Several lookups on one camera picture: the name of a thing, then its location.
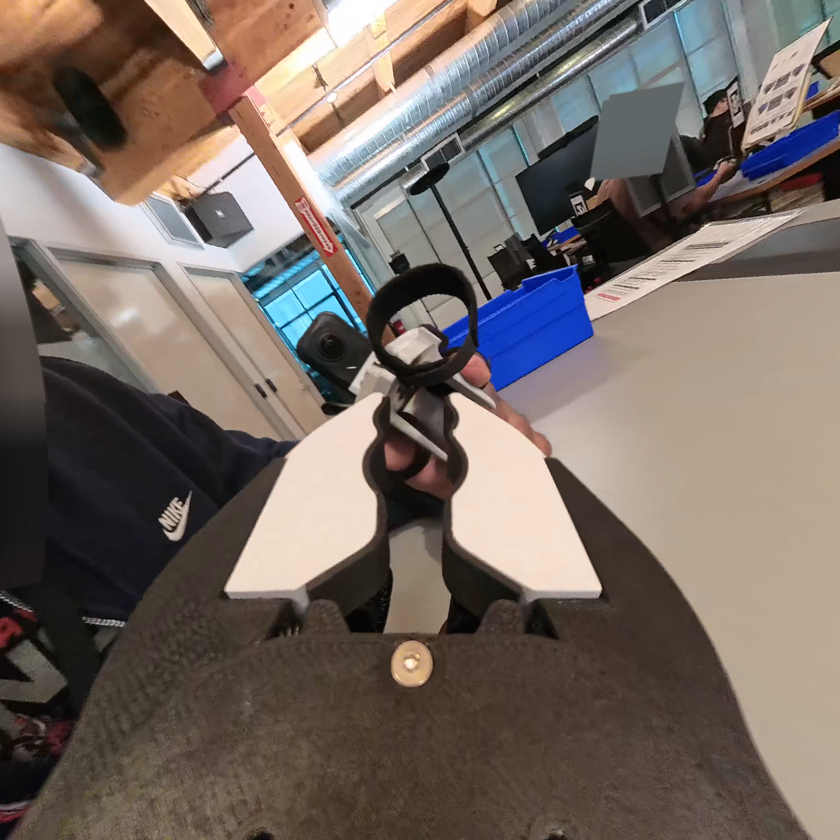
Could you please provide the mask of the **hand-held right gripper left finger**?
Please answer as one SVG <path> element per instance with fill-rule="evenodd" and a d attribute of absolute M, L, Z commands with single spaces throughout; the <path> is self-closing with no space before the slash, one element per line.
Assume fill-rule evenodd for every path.
<path fill-rule="evenodd" d="M 294 447 L 227 579 L 229 598 L 367 602 L 384 587 L 389 420 L 388 399 L 369 395 Z"/>

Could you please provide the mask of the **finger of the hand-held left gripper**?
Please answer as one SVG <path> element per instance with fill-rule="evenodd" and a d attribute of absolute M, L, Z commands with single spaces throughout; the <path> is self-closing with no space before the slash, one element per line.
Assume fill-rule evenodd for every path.
<path fill-rule="evenodd" d="M 447 460 L 445 400 L 453 391 L 448 384 L 392 384 L 392 427 L 431 456 Z"/>
<path fill-rule="evenodd" d="M 411 329 L 399 336 L 385 348 L 385 354 L 406 364 L 410 372 L 419 372 L 425 366 L 436 366 L 455 358 L 461 347 L 449 347 L 448 338 L 435 329 Z M 350 384 L 353 397 L 362 398 L 373 392 L 390 394 L 396 388 L 397 397 L 393 401 L 409 402 L 420 394 L 435 396 L 441 400 L 459 393 L 473 402 L 495 402 L 497 395 L 490 384 L 478 388 L 466 381 L 461 372 L 453 374 L 439 384 L 428 385 L 427 375 L 421 375 L 419 385 L 407 385 L 389 368 L 379 361 L 374 352 Z"/>

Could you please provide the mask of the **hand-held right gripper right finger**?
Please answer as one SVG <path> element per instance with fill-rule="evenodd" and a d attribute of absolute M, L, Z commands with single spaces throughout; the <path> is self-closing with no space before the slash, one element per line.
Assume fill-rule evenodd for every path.
<path fill-rule="evenodd" d="M 589 600 L 602 595 L 562 499 L 556 463 L 468 397 L 447 399 L 444 581 L 457 602 Z"/>

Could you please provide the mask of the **large blue plastic bin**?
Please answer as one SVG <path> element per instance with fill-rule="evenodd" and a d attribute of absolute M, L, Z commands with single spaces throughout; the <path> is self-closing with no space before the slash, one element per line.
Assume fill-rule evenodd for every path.
<path fill-rule="evenodd" d="M 478 352 L 497 391 L 593 335 L 577 266 L 527 278 L 478 308 Z"/>

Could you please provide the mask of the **person's left hand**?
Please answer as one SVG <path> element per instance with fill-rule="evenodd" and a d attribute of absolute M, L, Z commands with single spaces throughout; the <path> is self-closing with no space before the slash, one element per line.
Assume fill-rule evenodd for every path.
<path fill-rule="evenodd" d="M 540 450 L 542 456 L 553 455 L 550 441 L 541 433 L 536 431 L 529 423 L 529 420 L 515 410 L 508 402 L 500 397 L 490 382 L 490 367 L 487 360 L 480 354 L 475 353 L 470 361 L 462 369 L 464 379 L 486 393 L 495 404 L 493 413 L 503 422 L 516 428 L 521 435 L 529 440 Z M 396 479 L 415 466 L 419 460 L 419 448 L 408 437 L 391 432 L 384 444 L 385 467 L 389 477 Z M 448 477 L 446 463 L 430 457 L 425 466 L 412 476 L 403 478 L 404 484 L 431 497 L 445 501 L 454 492 L 455 487 Z"/>

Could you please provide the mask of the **black floor lamp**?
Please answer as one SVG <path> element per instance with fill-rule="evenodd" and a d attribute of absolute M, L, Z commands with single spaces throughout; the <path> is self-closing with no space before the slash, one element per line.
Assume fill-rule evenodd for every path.
<path fill-rule="evenodd" d="M 476 282 L 485 298 L 486 301 L 491 300 L 490 290 L 484 281 L 478 266 L 469 252 L 469 248 L 466 245 L 465 240 L 463 239 L 461 233 L 459 232 L 458 227 L 455 224 L 455 220 L 453 219 L 451 213 L 446 207 L 446 204 L 438 190 L 438 184 L 446 177 L 447 173 L 449 172 L 449 163 L 446 161 L 442 164 L 437 164 L 433 166 L 431 169 L 425 171 L 422 175 L 420 175 L 413 184 L 410 185 L 408 188 L 408 194 L 410 196 L 420 196 L 426 193 L 431 193 L 441 214 L 444 217 L 444 220 L 451 232 L 454 236 L 456 244 L 460 249 L 463 257 L 465 258 Z"/>

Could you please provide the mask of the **black computer monitor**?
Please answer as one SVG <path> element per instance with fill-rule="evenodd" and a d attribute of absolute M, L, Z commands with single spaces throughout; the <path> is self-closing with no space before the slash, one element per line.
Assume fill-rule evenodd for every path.
<path fill-rule="evenodd" d="M 573 198 L 583 194 L 592 176 L 599 122 L 592 117 L 567 132 L 516 176 L 538 235 L 576 218 Z"/>

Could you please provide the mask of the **printed paper sheet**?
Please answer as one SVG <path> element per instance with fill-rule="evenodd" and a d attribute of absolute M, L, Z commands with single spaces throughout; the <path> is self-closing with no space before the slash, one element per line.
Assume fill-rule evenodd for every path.
<path fill-rule="evenodd" d="M 693 272 L 728 259 L 801 216 L 803 209 L 709 223 L 698 232 L 626 269 L 584 295 L 590 320 L 682 280 Z"/>

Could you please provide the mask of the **small blue bin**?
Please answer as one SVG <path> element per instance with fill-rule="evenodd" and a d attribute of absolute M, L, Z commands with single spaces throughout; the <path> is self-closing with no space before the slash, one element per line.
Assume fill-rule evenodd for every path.
<path fill-rule="evenodd" d="M 741 163 L 740 172 L 751 182 L 780 172 L 834 142 L 838 132 L 839 111 L 836 110 L 751 154 Z"/>

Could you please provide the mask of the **small printed table sign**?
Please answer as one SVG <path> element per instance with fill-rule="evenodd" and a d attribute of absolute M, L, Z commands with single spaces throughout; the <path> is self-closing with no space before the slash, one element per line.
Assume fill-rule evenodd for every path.
<path fill-rule="evenodd" d="M 832 22 L 833 17 L 829 17 L 773 56 L 745 124 L 741 154 L 795 129 L 811 85 L 812 59 Z"/>

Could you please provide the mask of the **black wall speaker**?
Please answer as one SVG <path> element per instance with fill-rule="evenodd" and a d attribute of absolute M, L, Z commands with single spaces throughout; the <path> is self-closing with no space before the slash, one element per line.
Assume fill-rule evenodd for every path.
<path fill-rule="evenodd" d="M 182 204 L 184 216 L 206 245 L 226 249 L 254 230 L 230 192 L 207 192 Z"/>

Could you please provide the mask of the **silver air duct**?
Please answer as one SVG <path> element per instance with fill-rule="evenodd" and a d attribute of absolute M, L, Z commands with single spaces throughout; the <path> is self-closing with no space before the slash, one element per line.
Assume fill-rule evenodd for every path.
<path fill-rule="evenodd" d="M 656 59 L 650 29 L 673 24 L 677 57 Z M 344 205 L 374 192 L 426 155 L 481 143 L 541 98 L 643 37 L 632 78 L 677 79 L 686 66 L 700 102 L 738 74 L 725 2 L 512 2 L 309 155 Z"/>

